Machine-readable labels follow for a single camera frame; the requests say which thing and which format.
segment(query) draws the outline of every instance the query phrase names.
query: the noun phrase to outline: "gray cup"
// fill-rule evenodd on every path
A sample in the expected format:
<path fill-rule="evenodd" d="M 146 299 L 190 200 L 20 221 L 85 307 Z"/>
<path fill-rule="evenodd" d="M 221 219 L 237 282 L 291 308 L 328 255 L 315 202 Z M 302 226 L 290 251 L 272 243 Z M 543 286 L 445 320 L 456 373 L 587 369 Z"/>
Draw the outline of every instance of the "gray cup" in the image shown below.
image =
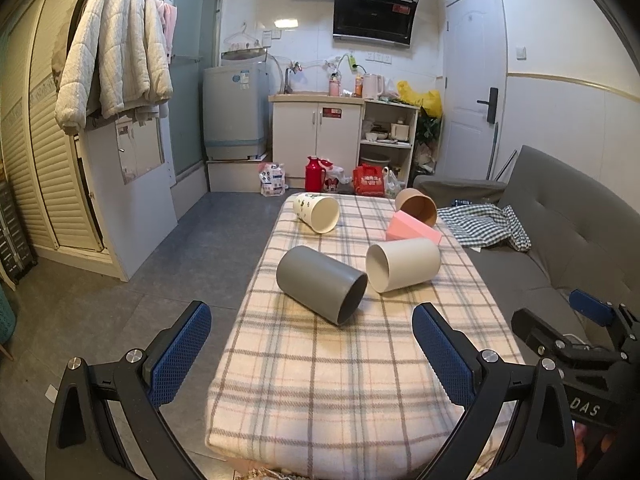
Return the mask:
<path fill-rule="evenodd" d="M 305 246 L 282 257 L 276 281 L 287 296 L 334 325 L 353 315 L 367 289 L 364 272 Z"/>

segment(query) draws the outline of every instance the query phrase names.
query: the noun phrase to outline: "checkered cloth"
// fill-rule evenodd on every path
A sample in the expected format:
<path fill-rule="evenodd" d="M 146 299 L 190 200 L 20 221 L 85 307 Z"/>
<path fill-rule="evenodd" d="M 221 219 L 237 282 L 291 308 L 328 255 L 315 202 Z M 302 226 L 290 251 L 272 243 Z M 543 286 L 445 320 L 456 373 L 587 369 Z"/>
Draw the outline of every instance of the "checkered cloth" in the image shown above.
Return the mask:
<path fill-rule="evenodd" d="M 438 276 L 382 296 L 369 286 L 341 328 L 285 296 L 276 268 L 290 248 L 306 245 L 365 270 L 369 245 L 384 240 L 391 200 L 336 199 L 340 220 L 325 235 L 296 218 L 292 198 L 284 203 L 209 388 L 206 444 L 310 478 L 400 478 L 431 461 L 463 413 L 414 339 L 416 305 L 433 303 L 478 349 L 495 349 L 507 362 L 522 358 L 478 272 L 441 222 Z M 505 405 L 481 462 L 497 450 L 510 415 Z"/>
<path fill-rule="evenodd" d="M 438 209 L 441 218 L 463 247 L 491 247 L 507 240 L 516 251 L 527 252 L 531 240 L 510 205 L 471 204 Z"/>

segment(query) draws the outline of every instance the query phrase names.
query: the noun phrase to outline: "wooden leg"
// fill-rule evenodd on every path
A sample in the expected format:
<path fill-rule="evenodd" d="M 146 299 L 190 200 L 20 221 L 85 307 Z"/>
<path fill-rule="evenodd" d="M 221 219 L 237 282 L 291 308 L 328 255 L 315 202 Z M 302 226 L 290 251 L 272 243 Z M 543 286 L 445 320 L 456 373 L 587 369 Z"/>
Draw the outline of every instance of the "wooden leg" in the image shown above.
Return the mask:
<path fill-rule="evenodd" d="M 14 360 L 12 355 L 9 354 L 9 352 L 7 352 L 6 349 L 4 348 L 4 346 L 2 346 L 2 345 L 0 345 L 0 352 L 2 352 L 4 355 L 6 355 L 9 358 L 9 361 L 13 361 Z"/>

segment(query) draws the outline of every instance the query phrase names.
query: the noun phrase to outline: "pink block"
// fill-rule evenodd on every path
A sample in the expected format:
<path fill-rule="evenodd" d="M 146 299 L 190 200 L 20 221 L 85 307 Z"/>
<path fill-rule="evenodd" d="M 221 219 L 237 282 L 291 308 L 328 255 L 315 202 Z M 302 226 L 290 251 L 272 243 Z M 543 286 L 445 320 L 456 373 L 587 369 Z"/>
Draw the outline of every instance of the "pink block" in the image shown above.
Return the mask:
<path fill-rule="evenodd" d="M 428 238 L 436 245 L 442 240 L 442 233 L 423 224 L 404 211 L 398 211 L 386 228 L 385 240 L 409 240 L 411 238 Z"/>

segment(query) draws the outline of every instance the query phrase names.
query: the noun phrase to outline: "metal bolt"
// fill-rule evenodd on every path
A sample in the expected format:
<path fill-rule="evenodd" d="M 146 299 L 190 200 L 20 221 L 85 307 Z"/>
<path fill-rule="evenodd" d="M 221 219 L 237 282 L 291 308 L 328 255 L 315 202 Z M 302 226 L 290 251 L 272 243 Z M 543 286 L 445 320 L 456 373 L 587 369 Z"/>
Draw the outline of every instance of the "metal bolt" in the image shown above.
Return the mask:
<path fill-rule="evenodd" d="M 493 350 L 482 350 L 482 359 L 488 363 L 495 363 L 498 361 L 498 354 Z"/>
<path fill-rule="evenodd" d="M 142 359 L 142 350 L 136 348 L 127 352 L 127 361 L 130 363 L 137 363 L 140 359 Z"/>
<path fill-rule="evenodd" d="M 69 359 L 69 362 L 66 364 L 66 366 L 67 366 L 67 368 L 69 368 L 69 370 L 75 370 L 81 364 L 82 364 L 82 359 L 81 358 L 72 357 L 71 359 Z"/>
<path fill-rule="evenodd" d="M 542 359 L 542 367 L 545 370 L 555 370 L 556 369 L 556 363 L 553 362 L 551 359 L 545 357 L 544 359 Z"/>

